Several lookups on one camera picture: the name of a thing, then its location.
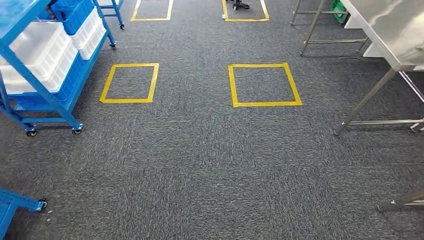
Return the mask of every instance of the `blue cart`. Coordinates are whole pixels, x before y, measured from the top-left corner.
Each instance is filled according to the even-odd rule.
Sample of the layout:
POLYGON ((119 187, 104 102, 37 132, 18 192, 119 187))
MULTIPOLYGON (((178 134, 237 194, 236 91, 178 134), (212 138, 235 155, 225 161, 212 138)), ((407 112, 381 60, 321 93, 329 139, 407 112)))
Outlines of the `blue cart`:
POLYGON ((0 189, 0 239, 5 237, 16 209, 24 208, 32 212, 39 212, 45 207, 47 207, 47 200, 45 198, 34 200, 5 189, 0 189))
POLYGON ((99 16, 102 18, 106 32, 91 58, 83 61, 78 71, 68 72, 66 78, 72 79, 71 81, 74 86, 68 91, 66 101, 61 100, 57 95, 49 92, 9 48, 9 45, 28 24, 37 19, 40 13, 43 11, 45 12, 46 6, 49 5, 50 2, 51 0, 0 0, 0 56, 12 65, 15 70, 32 85, 40 97, 44 99, 43 102, 34 102, 33 104, 12 105, 9 101, 9 96, 6 93, 0 73, 0 113, 5 114, 21 125, 28 136, 35 136, 37 134, 36 123, 68 123, 71 126, 73 134, 79 134, 81 132, 83 124, 73 116, 72 111, 74 106, 99 56, 105 40, 109 39, 109 46, 112 49, 115 49, 116 46, 116 42, 105 21, 101 7, 97 0, 92 0, 92 3, 97 8, 99 16), (56 112, 60 116, 26 117, 25 113, 27 112, 56 112))

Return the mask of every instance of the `yellow tape square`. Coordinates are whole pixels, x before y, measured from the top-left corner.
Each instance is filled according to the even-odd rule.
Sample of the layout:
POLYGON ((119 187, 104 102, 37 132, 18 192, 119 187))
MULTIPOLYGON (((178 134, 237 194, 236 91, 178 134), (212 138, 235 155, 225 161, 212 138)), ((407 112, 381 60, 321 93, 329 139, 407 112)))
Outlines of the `yellow tape square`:
POLYGON ((166 14, 166 18, 137 18, 137 13, 139 11, 141 1, 145 1, 145 0, 137 0, 137 2, 135 3, 135 8, 134 8, 134 11, 132 12, 132 16, 131 16, 131 22, 133 22, 133 21, 140 21, 141 22, 141 21, 169 21, 169 20, 171 20, 171 12, 172 12, 172 6, 174 4, 174 0, 169 0, 168 12, 166 14))
POLYGON ((261 19, 255 19, 255 18, 235 19, 235 18, 228 18, 227 3, 226 3, 226 0, 222 0, 222 10, 224 12, 225 21, 226 22, 265 22, 265 21, 269 21, 270 15, 268 14, 267 6, 265 5, 265 0, 260 0, 260 5, 262 6, 263 15, 265 16, 265 18, 261 18, 261 19))
POLYGON ((155 94, 156 79, 158 78, 159 63, 124 63, 114 64, 110 69, 109 76, 107 76, 106 83, 104 84, 103 92, 100 96, 100 102, 104 104, 133 104, 133 103, 151 103, 153 102, 153 95, 155 94), (153 74, 151 76, 150 88, 148 90, 147 98, 106 98, 112 79, 114 78, 115 70, 117 68, 137 68, 137 67, 153 67, 153 74))
POLYGON ((274 107, 274 106, 301 106, 302 101, 299 97, 295 81, 289 69, 287 62, 277 64, 230 64, 228 65, 229 86, 231 89, 232 106, 238 107, 274 107), (236 80, 234 77, 234 68, 284 68, 288 83, 293 92, 294 101, 267 101, 267 102, 239 102, 237 99, 236 80))

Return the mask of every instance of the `gray carpet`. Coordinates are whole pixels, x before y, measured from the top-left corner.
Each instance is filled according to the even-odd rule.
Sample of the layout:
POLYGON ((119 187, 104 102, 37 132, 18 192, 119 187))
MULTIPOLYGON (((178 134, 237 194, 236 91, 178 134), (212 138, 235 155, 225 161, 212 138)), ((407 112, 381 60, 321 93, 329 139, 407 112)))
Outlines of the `gray carpet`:
MULTIPOLYGON (((300 57, 312 16, 290 27, 295 1, 265 1, 269 22, 225 22, 219 0, 175 0, 170 21, 131 22, 126 0, 125 31, 107 19, 117 48, 105 45, 73 112, 80 135, 40 124, 30 138, 0 116, 0 186, 47 197, 53 211, 20 210, 6 239, 423 239, 422 208, 374 207, 424 187, 424 135, 408 126, 332 134, 388 64, 357 56, 357 44, 313 45, 300 57), (302 106, 233 108, 229 64, 282 62, 302 106), (152 103, 99 101, 118 63, 160 63, 152 103)), ((164 18, 154 2, 163 4, 149 1, 137 17, 164 18)), ((326 15, 314 39, 363 36, 326 15)), ((108 97, 145 98, 151 74, 120 69, 108 97)), ((240 101, 293 99, 279 70, 235 75, 240 101)), ((397 77, 358 118, 422 118, 421 107, 397 77)))

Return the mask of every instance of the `blue metal shelf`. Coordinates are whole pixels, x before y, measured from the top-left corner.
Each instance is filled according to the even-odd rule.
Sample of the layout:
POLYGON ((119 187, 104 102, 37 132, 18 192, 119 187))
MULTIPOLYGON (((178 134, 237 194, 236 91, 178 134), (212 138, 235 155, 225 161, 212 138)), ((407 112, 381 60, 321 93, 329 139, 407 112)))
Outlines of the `blue metal shelf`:
POLYGON ((3 239, 15 215, 16 209, 21 207, 29 211, 39 212, 47 206, 45 199, 35 200, 17 193, 0 189, 0 239, 3 239))
POLYGON ((117 4, 117 2, 115 0, 110 0, 112 2, 112 5, 105 5, 105 6, 100 6, 101 9, 113 9, 115 10, 115 14, 105 14, 105 17, 117 17, 118 21, 119 21, 119 25, 120 28, 122 30, 124 30, 124 21, 122 21, 122 17, 121 17, 121 13, 120 13, 120 9, 122 4, 124 3, 124 0, 119 0, 119 3, 117 4))
MULTIPOLYGON (((75 79, 76 86, 73 89, 72 95, 70 96, 69 101, 63 104, 63 107, 67 111, 72 112, 72 110, 74 109, 74 106, 77 103, 78 97, 80 96, 80 94, 81 94, 81 92, 84 88, 84 85, 86 84, 87 78, 90 75, 90 72, 92 71, 93 65, 96 62, 96 59, 99 56, 100 51, 102 50, 103 44, 105 43, 105 40, 106 40, 106 37, 107 37, 107 34, 105 34, 103 36, 103 38, 100 41, 100 44, 95 49, 91 58, 89 60, 85 61, 84 69, 80 73, 78 79, 75 79)), ((29 111, 29 112, 51 112, 51 111, 55 111, 55 109, 49 104, 36 104, 36 105, 23 105, 23 106, 17 104, 14 109, 16 111, 29 111)))
POLYGON ((17 105, 15 108, 12 108, 0 72, 0 112, 10 117, 17 124, 21 125, 25 131, 27 131, 27 135, 29 136, 35 136, 36 134, 36 126, 33 125, 33 123, 66 122, 72 127, 73 133, 79 133, 79 131, 83 128, 83 124, 78 122, 72 115, 72 110, 81 94, 88 76, 90 75, 94 63, 99 56, 99 52, 104 45, 106 37, 109 38, 111 47, 115 48, 116 45, 99 3, 97 0, 92 1, 97 8, 98 15, 102 19, 106 33, 101 39, 92 57, 86 61, 83 70, 76 79, 76 86, 73 88, 68 102, 63 103, 59 101, 54 93, 50 93, 40 83, 40 81, 38 81, 38 79, 9 48, 9 44, 28 26, 30 22, 36 19, 40 12, 43 11, 50 3, 50 0, 0 0, 0 56, 12 65, 47 102, 43 104, 25 106, 17 105), (60 117, 24 117, 23 113, 28 111, 54 111, 59 113, 60 117))

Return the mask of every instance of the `white plastic bin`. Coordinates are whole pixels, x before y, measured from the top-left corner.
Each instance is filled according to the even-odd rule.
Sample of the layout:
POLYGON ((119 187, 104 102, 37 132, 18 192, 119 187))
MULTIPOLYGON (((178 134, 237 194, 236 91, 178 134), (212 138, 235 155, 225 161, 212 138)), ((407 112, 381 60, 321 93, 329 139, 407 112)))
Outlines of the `white plastic bin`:
MULTIPOLYGON (((56 93, 61 89, 61 86, 69 72, 69 69, 77 56, 78 50, 69 40, 67 47, 61 54, 60 59, 57 61, 57 65, 53 68, 52 73, 47 78, 38 78, 41 84, 51 93, 56 93)), ((3 78, 6 92, 8 94, 23 94, 37 92, 33 86, 26 81, 21 75, 21 79, 7 79, 3 78)))
POLYGON ((72 43, 78 49, 83 60, 89 60, 99 45, 106 29, 99 17, 97 8, 94 8, 79 27, 75 35, 70 36, 72 43))
MULTIPOLYGON (((52 93, 60 89, 77 54, 61 22, 30 23, 10 48, 52 93)), ((36 92, 4 59, 0 59, 0 71, 8 94, 36 92)))

